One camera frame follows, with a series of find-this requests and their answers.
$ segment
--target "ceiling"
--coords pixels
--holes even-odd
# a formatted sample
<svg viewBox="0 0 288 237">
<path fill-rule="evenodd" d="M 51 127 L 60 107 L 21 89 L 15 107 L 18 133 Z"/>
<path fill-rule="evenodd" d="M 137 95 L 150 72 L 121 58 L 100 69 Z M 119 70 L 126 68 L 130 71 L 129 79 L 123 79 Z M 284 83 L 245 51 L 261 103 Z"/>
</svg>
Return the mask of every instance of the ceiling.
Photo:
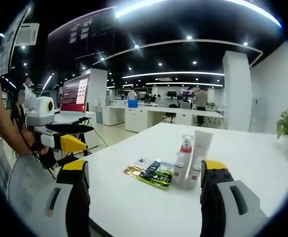
<svg viewBox="0 0 288 237">
<path fill-rule="evenodd" d="M 75 5 L 63 3 L 61 11 L 57 6 L 35 3 L 25 22 L 40 23 L 37 44 L 27 46 L 25 49 L 17 47 L 11 64 L 15 69 L 11 69 L 3 76 L 9 78 L 16 86 L 20 86 L 27 77 L 26 74 L 37 85 L 44 84 L 48 76 L 54 73 L 51 80 L 53 83 L 46 87 L 46 89 L 53 89 L 57 88 L 56 85 L 61 86 L 65 79 L 73 78 L 72 74 L 79 75 L 83 67 L 86 69 L 94 67 L 110 72 L 108 86 L 116 88 L 121 88 L 126 83 L 138 87 L 148 86 L 146 83 L 157 82 L 156 78 L 163 77 L 179 82 L 180 86 L 185 82 L 214 83 L 224 86 L 224 76 L 177 74 L 176 72 L 222 74 L 224 73 L 222 58 L 226 50 L 245 53 L 249 63 L 254 63 L 254 66 L 285 41 L 281 27 L 252 9 L 233 2 L 165 0 L 116 18 L 112 25 L 113 33 L 109 43 L 106 41 L 101 45 L 99 54 L 77 60 L 66 59 L 65 63 L 61 61 L 47 63 L 47 36 L 50 32 L 89 12 L 114 5 L 118 6 L 118 12 L 119 9 L 123 9 L 123 5 L 130 5 L 125 1 L 94 4 L 77 0 L 75 3 Z M 267 6 L 261 7 L 271 12 Z M 207 40 L 224 42 L 207 42 Z M 248 43 L 248 47 L 243 45 L 244 42 Z M 122 78 L 160 72 L 174 73 Z M 4 80 L 2 87 L 6 90 L 13 89 Z"/>
</svg>

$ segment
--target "ceiling light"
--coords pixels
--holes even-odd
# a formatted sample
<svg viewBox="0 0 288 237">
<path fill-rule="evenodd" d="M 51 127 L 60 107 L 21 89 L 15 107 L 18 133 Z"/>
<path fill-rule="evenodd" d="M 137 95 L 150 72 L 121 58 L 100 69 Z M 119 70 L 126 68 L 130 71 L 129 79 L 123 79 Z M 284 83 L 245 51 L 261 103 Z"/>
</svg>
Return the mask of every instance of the ceiling light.
<svg viewBox="0 0 288 237">
<path fill-rule="evenodd" d="M 47 79 L 47 81 L 45 82 L 45 85 L 43 86 L 43 90 L 45 90 L 45 87 L 47 86 L 47 84 L 49 83 L 50 79 L 52 78 L 52 76 L 49 76 L 49 78 Z"/>
<path fill-rule="evenodd" d="M 145 1 L 140 1 L 140 2 L 138 2 L 136 4 L 133 4 L 133 5 L 129 6 L 129 7 L 124 8 L 121 11 L 118 11 L 116 13 L 115 17 L 119 18 L 121 16 L 124 16 L 124 15 L 132 12 L 132 11 L 138 10 L 138 9 L 140 9 L 142 7 L 149 6 L 149 5 L 161 2 L 161 1 L 166 1 L 166 0 L 145 0 Z"/>
<path fill-rule="evenodd" d="M 146 83 L 146 85 L 153 85 L 153 84 L 159 84 L 159 85 L 165 85 L 165 84 L 178 85 L 178 84 L 182 84 L 182 82 L 148 82 L 148 83 Z M 198 83 L 198 82 L 184 82 L 184 84 L 187 84 L 187 85 L 208 85 L 208 86 L 223 87 L 223 85 L 220 85 L 220 84 L 209 84 L 209 83 Z"/>
<path fill-rule="evenodd" d="M 14 88 L 16 88 L 16 86 L 15 86 L 15 85 L 13 85 L 13 83 L 12 83 L 12 82 L 10 82 L 10 81 L 9 81 L 9 83 L 10 83 L 10 85 L 12 85 Z"/>
<path fill-rule="evenodd" d="M 203 75 L 213 75 L 213 76 L 224 76 L 223 73 L 208 73 L 208 72 L 164 72 L 164 73 L 145 73 L 145 74 L 137 74 L 131 76 L 122 77 L 123 79 L 126 78 L 136 78 L 142 76 L 154 76 L 154 75 L 169 75 L 169 74 L 203 74 Z"/>
<path fill-rule="evenodd" d="M 225 0 L 225 1 L 230 1 L 233 3 L 239 4 L 241 6 L 245 6 L 247 8 L 250 8 L 251 10 L 254 10 L 254 11 L 260 13 L 261 15 L 269 18 L 270 20 L 272 20 L 274 23 L 276 23 L 278 26 L 281 27 L 281 24 L 279 23 L 279 21 L 274 16 L 272 16 L 270 13 L 266 12 L 265 10 L 261 9 L 260 7 L 254 5 L 250 2 L 247 2 L 244 0 Z"/>
</svg>

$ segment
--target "person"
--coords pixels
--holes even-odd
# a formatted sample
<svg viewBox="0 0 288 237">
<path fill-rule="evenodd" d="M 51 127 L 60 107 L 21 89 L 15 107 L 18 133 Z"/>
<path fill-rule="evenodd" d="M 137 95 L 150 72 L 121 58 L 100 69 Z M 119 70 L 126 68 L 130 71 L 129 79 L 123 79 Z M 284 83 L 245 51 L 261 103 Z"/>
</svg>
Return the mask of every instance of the person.
<svg viewBox="0 0 288 237">
<path fill-rule="evenodd" d="M 153 95 L 153 97 L 152 97 L 152 99 L 151 99 L 150 101 L 155 103 L 155 102 L 156 102 L 156 99 L 157 99 L 157 98 L 156 98 L 156 95 Z"/>
<path fill-rule="evenodd" d="M 200 91 L 196 95 L 196 108 L 197 110 L 205 111 L 207 103 L 207 94 L 204 88 L 201 87 Z M 198 116 L 198 125 L 202 126 L 204 123 L 204 116 Z"/>
<path fill-rule="evenodd" d="M 25 155 L 31 152 L 31 149 L 27 146 L 25 140 L 32 146 L 35 143 L 34 133 L 28 128 L 22 128 L 19 131 L 18 127 L 14 126 L 8 112 L 5 110 L 2 101 L 1 83 L 0 83 L 0 135 L 7 142 L 7 144 L 15 150 L 19 155 Z M 48 152 L 48 147 L 43 147 L 40 150 L 40 154 L 46 154 Z"/>
<path fill-rule="evenodd" d="M 130 89 L 130 92 L 127 94 L 128 100 L 135 100 L 136 99 L 136 92 L 134 91 L 134 87 Z"/>
<path fill-rule="evenodd" d="M 12 97 L 12 109 L 10 113 L 10 119 L 13 125 L 21 130 L 22 128 L 25 128 L 25 116 L 23 107 L 19 101 L 19 92 L 20 89 L 17 90 L 17 92 L 14 93 Z"/>
</svg>

